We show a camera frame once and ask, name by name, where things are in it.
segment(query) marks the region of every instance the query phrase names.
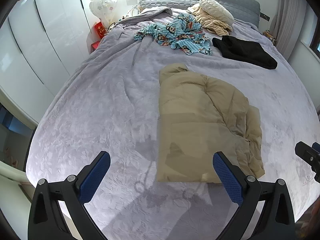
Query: white round pillow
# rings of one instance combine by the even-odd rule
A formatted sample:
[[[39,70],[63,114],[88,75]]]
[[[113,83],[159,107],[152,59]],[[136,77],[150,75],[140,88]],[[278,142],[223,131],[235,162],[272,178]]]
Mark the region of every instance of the white round pillow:
[[[204,11],[217,20],[220,20],[229,26],[232,26],[232,24],[235,22],[232,14],[216,0],[200,0],[199,4]]]

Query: gray blanket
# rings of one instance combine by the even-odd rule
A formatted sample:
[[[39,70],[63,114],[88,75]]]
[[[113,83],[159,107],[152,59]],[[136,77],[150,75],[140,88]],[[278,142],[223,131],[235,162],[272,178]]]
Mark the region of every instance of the gray blanket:
[[[29,180],[33,185],[40,178],[64,180],[105,150],[111,167],[85,207],[108,239],[215,239],[237,208],[223,186],[155,181],[159,70],[182,62],[191,71],[234,85],[259,108],[266,172],[261,180],[286,181],[297,220],[320,194],[314,173],[294,154],[298,141],[320,141],[320,124],[305,87],[271,42],[244,22],[233,24],[232,35],[259,42],[278,62],[275,70],[225,59],[213,46],[212,56],[188,56],[160,46],[151,36],[133,40],[141,27],[170,22],[181,12],[171,15],[169,10],[153,9],[144,19],[120,22],[70,77],[32,140]]]

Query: metal screw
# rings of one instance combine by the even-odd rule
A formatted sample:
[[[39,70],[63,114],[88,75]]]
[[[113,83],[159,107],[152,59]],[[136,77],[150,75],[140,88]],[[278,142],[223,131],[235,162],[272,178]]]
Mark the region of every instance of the metal screw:
[[[45,182],[45,179],[39,179],[38,184],[42,185],[42,184],[44,184],[44,182]]]
[[[283,186],[285,184],[284,180],[283,179],[278,179],[278,183]]]
[[[249,175],[247,177],[247,180],[250,181],[250,182],[255,182],[256,178],[254,176],[252,176],[252,175]]]
[[[76,176],[75,176],[75,175],[70,175],[70,176],[68,176],[68,178],[67,178],[67,180],[70,181],[70,182],[74,181],[75,179],[76,179]]]

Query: crumpled clothing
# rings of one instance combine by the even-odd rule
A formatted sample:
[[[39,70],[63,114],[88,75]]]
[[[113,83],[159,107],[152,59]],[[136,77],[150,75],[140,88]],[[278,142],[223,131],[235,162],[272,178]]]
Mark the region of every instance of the crumpled clothing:
[[[232,27],[220,20],[217,20],[212,15],[203,10],[199,3],[187,9],[187,12],[196,16],[196,20],[208,30],[210,33],[215,33],[219,36],[229,35]]]
[[[143,27],[134,34],[134,40],[142,40],[146,35],[152,35],[162,46],[182,49],[188,55],[196,52],[212,54],[209,38],[202,31],[202,25],[190,14],[180,13],[168,24],[154,23]]]

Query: curtain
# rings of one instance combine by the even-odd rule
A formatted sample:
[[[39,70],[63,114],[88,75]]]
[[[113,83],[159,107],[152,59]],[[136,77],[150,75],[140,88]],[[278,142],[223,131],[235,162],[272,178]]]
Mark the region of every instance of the curtain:
[[[298,40],[306,14],[306,0],[278,0],[278,13],[270,25],[276,48],[288,60]]]

